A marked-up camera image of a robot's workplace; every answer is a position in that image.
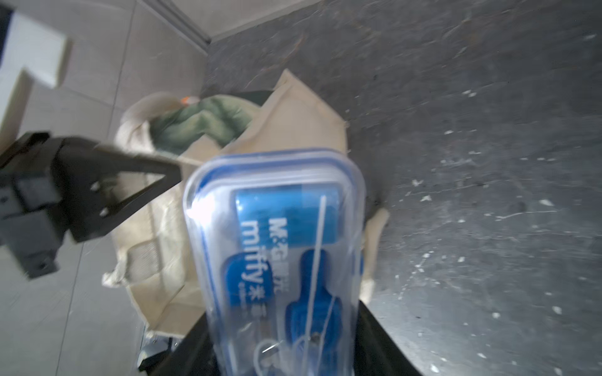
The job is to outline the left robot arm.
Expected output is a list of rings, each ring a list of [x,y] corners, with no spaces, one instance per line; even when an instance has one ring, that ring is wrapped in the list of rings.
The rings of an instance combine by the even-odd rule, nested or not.
[[[169,161],[81,137],[21,133],[31,88],[64,79],[67,36],[1,7],[1,243],[29,279],[57,271],[67,234],[101,238],[181,180]]]

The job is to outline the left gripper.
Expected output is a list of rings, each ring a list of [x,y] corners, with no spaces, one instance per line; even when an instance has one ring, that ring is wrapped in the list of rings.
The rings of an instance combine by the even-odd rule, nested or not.
[[[27,133],[1,154],[1,244],[28,279],[55,273],[67,217],[76,242],[101,238],[180,181],[165,158]]]

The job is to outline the floral canvas tote bag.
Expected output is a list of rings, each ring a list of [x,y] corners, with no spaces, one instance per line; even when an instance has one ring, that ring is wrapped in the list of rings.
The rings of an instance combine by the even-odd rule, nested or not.
[[[114,146],[132,156],[165,158],[187,180],[222,155],[312,147],[346,153],[346,127],[322,98],[285,70],[265,92],[149,95],[123,114]],[[177,183],[111,234],[118,262],[103,284],[126,288],[149,335],[182,338],[205,312],[183,190],[184,183]]]

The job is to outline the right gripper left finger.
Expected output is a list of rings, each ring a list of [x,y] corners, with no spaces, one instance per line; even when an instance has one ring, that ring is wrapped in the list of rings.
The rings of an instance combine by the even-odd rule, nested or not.
[[[219,364],[211,339],[209,323],[203,314],[187,336],[159,363],[150,375],[210,376],[219,374]]]

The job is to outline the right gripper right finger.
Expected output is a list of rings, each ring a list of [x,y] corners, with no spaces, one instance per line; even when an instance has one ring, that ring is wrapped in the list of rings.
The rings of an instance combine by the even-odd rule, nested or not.
[[[354,350],[354,374],[422,376],[407,359],[372,312],[359,302]]]

